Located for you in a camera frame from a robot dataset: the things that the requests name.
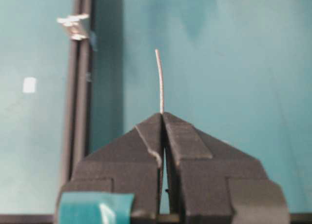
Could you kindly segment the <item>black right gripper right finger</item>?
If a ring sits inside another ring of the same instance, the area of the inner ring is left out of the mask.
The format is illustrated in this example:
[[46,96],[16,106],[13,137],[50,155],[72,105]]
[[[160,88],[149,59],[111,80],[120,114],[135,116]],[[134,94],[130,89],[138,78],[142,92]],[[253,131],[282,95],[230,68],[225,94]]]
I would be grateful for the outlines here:
[[170,211],[186,224],[288,224],[281,187],[262,165],[171,113],[163,114]]

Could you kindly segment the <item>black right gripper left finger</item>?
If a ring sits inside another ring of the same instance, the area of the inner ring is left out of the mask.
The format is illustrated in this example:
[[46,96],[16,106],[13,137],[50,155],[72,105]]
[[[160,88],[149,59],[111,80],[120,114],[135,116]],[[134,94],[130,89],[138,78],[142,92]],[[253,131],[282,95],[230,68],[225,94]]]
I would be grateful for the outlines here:
[[83,158],[59,191],[57,224],[155,224],[163,175],[162,115]]

